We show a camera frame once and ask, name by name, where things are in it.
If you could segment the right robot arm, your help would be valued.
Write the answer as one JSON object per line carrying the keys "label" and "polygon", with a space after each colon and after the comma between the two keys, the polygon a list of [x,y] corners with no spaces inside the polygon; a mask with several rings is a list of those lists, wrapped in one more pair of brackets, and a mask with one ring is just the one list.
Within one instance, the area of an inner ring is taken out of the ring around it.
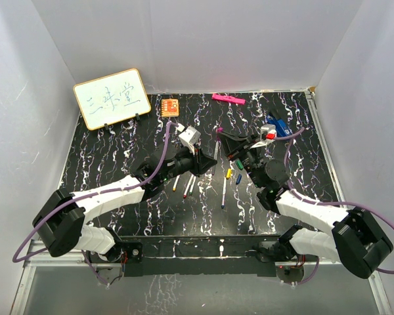
{"label": "right robot arm", "polygon": [[366,209],[322,205],[298,194],[288,182],[285,163],[262,156],[257,135],[221,131],[217,136],[228,160],[239,160],[260,189],[257,198],[266,210],[311,226],[294,225],[274,244],[259,243],[254,249],[260,259],[292,261],[312,255],[341,263],[350,273],[367,279],[393,251],[390,239]]}

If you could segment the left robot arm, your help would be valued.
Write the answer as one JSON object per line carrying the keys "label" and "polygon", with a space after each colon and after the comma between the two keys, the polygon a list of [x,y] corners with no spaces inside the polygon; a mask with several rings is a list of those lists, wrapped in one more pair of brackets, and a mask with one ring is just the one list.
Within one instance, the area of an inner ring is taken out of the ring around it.
{"label": "left robot arm", "polygon": [[121,239],[109,228],[91,226],[90,221],[149,200],[164,189],[165,181],[186,172],[203,175],[216,163],[200,148],[190,152],[186,147],[170,147],[164,153],[159,146],[133,174],[119,181],[82,192],[56,190],[34,218],[33,227],[52,257],[78,249],[98,253],[104,261],[117,261],[124,250]]}

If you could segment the white pen yellow end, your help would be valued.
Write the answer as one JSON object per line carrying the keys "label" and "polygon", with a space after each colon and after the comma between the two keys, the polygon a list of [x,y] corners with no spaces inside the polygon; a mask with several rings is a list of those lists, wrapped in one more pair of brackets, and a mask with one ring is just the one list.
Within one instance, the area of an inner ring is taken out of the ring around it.
{"label": "white pen yellow end", "polygon": [[173,187],[172,187],[173,192],[175,192],[177,190],[179,179],[180,179],[180,175],[176,176]]}

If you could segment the white pen purple end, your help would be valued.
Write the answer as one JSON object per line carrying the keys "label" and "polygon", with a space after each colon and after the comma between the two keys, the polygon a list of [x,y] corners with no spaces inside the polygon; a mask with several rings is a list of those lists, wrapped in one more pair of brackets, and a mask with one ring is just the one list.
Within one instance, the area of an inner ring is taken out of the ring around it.
{"label": "white pen purple end", "polygon": [[219,142],[219,140],[216,140],[216,142],[215,142],[215,149],[214,149],[214,153],[213,153],[213,158],[216,161],[216,164],[211,169],[211,174],[213,176],[215,175],[217,159],[218,159],[218,153],[219,153],[219,147],[220,147],[220,142]]}

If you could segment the yellow pen cap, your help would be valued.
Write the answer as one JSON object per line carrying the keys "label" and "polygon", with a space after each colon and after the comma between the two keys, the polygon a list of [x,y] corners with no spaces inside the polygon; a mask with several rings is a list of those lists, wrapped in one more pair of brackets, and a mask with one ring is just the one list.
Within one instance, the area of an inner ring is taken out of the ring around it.
{"label": "yellow pen cap", "polygon": [[227,179],[227,180],[230,179],[231,176],[232,176],[232,169],[228,169],[228,170],[227,170],[226,179]]}

